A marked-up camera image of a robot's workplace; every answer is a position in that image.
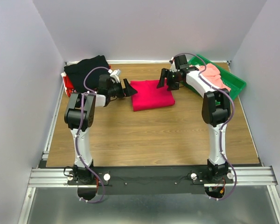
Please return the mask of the magenta t shirt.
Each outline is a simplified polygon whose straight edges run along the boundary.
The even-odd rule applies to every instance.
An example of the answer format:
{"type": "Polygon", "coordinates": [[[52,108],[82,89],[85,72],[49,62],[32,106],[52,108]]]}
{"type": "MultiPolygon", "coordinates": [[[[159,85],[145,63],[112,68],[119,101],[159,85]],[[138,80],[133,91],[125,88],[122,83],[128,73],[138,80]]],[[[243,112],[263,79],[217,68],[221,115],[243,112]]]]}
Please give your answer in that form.
{"type": "Polygon", "coordinates": [[[157,88],[158,80],[131,81],[130,85],[138,92],[131,96],[133,111],[157,109],[175,104],[175,99],[167,87],[157,88]]]}

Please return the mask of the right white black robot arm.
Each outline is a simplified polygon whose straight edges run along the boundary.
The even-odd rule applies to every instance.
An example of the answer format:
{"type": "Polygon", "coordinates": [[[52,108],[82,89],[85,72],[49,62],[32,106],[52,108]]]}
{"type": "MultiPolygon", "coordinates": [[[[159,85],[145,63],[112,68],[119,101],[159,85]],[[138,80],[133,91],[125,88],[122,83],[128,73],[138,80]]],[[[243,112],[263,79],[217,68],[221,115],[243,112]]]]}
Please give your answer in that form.
{"type": "Polygon", "coordinates": [[[170,69],[162,69],[157,88],[168,87],[168,91],[178,90],[180,82],[192,86],[202,97],[202,118],[209,127],[210,154],[207,160],[206,179],[215,183],[227,175],[229,163],[225,149],[227,124],[234,115],[234,103],[229,90],[219,88],[204,75],[207,65],[199,70],[188,64],[185,54],[170,59],[170,69]]]}

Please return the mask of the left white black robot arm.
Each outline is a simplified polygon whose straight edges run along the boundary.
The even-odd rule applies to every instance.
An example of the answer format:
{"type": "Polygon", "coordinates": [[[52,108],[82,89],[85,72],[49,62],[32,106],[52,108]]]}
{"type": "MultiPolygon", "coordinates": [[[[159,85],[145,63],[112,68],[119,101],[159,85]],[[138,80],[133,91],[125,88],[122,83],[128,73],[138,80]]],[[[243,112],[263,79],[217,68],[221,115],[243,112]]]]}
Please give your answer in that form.
{"type": "Polygon", "coordinates": [[[90,151],[89,132],[94,121],[96,107],[106,107],[111,98],[125,98],[137,94],[125,78],[124,87],[118,75],[100,75],[97,91],[88,90],[85,93],[72,93],[64,114],[74,140],[75,161],[72,172],[67,175],[70,181],[81,181],[90,184],[95,178],[91,167],[93,157],[90,151]]]}

